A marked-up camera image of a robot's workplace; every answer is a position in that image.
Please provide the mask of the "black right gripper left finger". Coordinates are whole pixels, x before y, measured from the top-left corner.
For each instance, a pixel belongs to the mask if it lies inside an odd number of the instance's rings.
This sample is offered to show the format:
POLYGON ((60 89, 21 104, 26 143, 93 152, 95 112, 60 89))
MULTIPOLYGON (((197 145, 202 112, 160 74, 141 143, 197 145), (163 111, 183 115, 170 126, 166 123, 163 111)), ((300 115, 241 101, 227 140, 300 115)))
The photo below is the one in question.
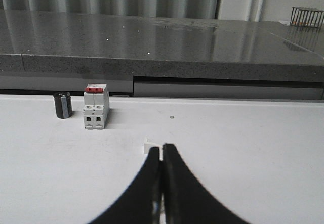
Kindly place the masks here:
POLYGON ((159 154, 158 147, 150 148, 130 185, 91 223, 160 223, 162 164, 159 154))

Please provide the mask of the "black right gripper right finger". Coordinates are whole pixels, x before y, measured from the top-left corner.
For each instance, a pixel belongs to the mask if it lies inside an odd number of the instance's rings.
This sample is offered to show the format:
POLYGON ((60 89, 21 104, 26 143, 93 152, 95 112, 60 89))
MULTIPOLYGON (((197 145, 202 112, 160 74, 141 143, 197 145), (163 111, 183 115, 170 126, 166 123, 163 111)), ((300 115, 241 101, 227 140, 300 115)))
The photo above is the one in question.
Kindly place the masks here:
POLYGON ((246 223, 204 188, 173 144, 163 145, 163 182, 167 223, 246 223))

